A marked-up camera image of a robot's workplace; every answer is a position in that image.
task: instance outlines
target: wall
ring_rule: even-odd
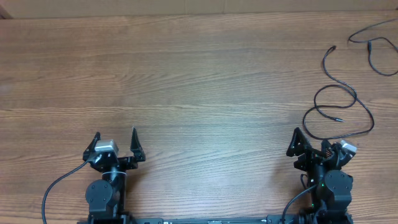
[[[398,0],[0,0],[6,18],[393,10]]]

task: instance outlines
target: wood grain surface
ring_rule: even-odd
[[[0,223],[42,223],[45,189],[82,163],[95,132],[124,156],[132,126],[147,154],[128,172],[135,217],[281,214],[302,191],[285,151],[315,92],[335,84],[321,68],[332,45],[330,73],[355,87],[376,120],[349,139],[359,147],[343,169],[354,177],[349,212],[355,223],[397,223],[398,76],[376,74],[366,44],[346,41],[393,17],[398,11],[0,21]],[[398,22],[358,38],[380,35],[398,44]],[[391,47],[373,48],[380,70],[398,69]],[[351,100],[327,90],[318,101]],[[370,125],[360,105],[327,112],[346,122],[311,113],[319,136]],[[86,166],[57,184],[48,223],[84,220],[85,189],[100,177]]]

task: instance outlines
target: wooden tabletop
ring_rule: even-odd
[[[264,217],[281,214],[302,191],[296,158],[285,155],[316,91],[355,87],[372,111],[369,134],[349,138],[358,153],[343,170],[354,177],[355,223],[397,223],[398,76],[368,64],[366,44],[350,34],[398,17],[398,11],[101,17],[0,21],[0,223],[42,223],[47,187],[82,163],[96,131],[130,155],[138,130],[147,161],[128,171],[135,217]],[[361,34],[398,44],[398,22]],[[398,55],[373,43],[373,61],[398,69]],[[347,105],[341,90],[319,104]],[[314,112],[319,136],[370,126],[358,104]],[[320,148],[314,139],[313,147]],[[89,166],[57,184],[47,221],[76,223],[88,214],[85,190],[101,174]],[[292,206],[309,205],[308,198]]]

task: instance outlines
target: cable end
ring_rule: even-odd
[[[338,122],[344,122],[344,120],[343,120],[343,119],[340,119],[340,118],[335,118],[334,120],[335,120],[335,121],[338,121]]]

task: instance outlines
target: wooden table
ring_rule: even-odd
[[[0,21],[0,223],[42,223],[45,189],[82,163],[94,133],[130,155],[138,130],[147,161],[128,172],[127,209],[135,217],[263,217],[281,214],[302,191],[295,158],[285,155],[315,92],[352,84],[376,126],[349,140],[359,146],[343,168],[354,176],[355,223],[397,223],[398,76],[369,66],[356,30],[398,11],[102,17]],[[398,23],[358,38],[385,35]],[[397,69],[398,55],[375,42],[374,63]],[[341,90],[320,103],[348,104]],[[311,113],[319,136],[366,129],[360,105]],[[312,139],[314,147],[320,142]],[[57,184],[48,223],[88,214],[85,189],[101,174],[86,166]],[[294,213],[309,200],[301,200]]]

